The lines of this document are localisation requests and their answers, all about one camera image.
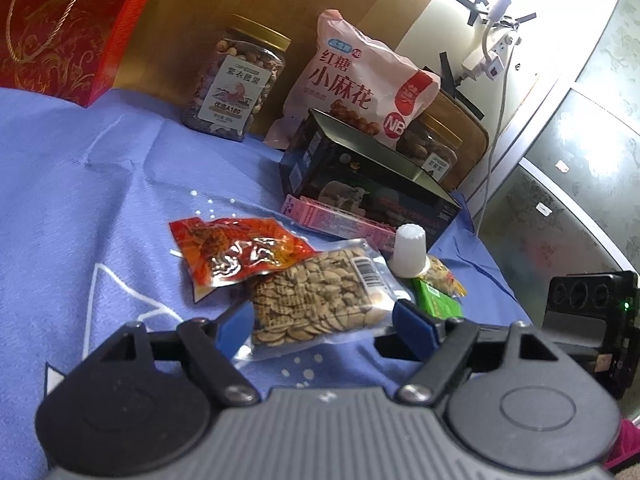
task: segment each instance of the orange spicy snack package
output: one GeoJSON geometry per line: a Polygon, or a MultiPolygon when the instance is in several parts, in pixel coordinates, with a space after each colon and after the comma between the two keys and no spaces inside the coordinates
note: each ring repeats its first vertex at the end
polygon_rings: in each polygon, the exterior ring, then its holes
{"type": "Polygon", "coordinates": [[[196,287],[232,285],[288,269],[316,254],[274,218],[187,218],[169,228],[196,287]]]}

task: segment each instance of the wooden cabinet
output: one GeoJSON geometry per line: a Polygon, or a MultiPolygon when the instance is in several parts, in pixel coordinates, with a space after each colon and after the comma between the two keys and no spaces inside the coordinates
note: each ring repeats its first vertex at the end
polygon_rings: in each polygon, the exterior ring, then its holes
{"type": "Polygon", "coordinates": [[[139,90],[181,105],[195,75],[224,26],[224,16],[241,14],[292,39],[287,67],[252,130],[266,133],[316,51],[316,21],[338,9],[368,36],[395,48],[430,0],[150,0],[129,43],[116,86],[139,90]]]}

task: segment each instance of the glass panel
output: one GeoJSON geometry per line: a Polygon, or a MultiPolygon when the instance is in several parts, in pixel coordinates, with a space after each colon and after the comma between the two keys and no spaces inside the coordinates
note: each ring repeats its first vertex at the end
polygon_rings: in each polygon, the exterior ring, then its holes
{"type": "Polygon", "coordinates": [[[526,155],[640,269],[640,137],[570,91],[526,155]]]}
{"type": "Polygon", "coordinates": [[[640,0],[619,0],[578,83],[619,117],[640,124],[640,0]]]}
{"type": "Polygon", "coordinates": [[[480,238],[538,327],[552,277],[619,270],[582,223],[520,166],[489,200],[480,238]]]}

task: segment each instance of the blue tablecloth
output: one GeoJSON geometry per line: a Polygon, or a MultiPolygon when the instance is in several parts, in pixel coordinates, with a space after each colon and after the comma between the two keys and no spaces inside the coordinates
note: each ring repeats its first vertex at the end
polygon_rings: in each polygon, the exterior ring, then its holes
{"type": "MultiPolygon", "coordinates": [[[[168,330],[215,317],[217,290],[194,306],[167,227],[200,215],[276,216],[281,153],[188,130],[177,110],[142,94],[110,91],[89,109],[0,89],[0,478],[46,472],[33,415],[58,373],[70,371],[128,320],[168,330]]],[[[466,286],[465,315],[491,324],[526,319],[462,213],[433,253],[466,286]]],[[[328,240],[292,227],[310,242],[328,240]]],[[[414,364],[385,360],[372,340],[320,345],[247,364],[271,386],[393,388],[414,364]]]]}

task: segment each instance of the plastic jar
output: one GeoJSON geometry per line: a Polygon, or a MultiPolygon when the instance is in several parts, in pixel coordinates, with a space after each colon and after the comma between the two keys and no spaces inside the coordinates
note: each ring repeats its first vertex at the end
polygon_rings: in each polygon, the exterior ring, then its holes
{"type": "Polygon", "coordinates": [[[254,115],[284,69],[291,40],[270,28],[233,14],[215,51],[198,74],[185,126],[225,139],[244,140],[254,115]]]}
{"type": "Polygon", "coordinates": [[[458,161],[462,140],[440,121],[423,113],[409,123],[398,139],[396,151],[423,167],[436,182],[442,181],[458,161]]]}

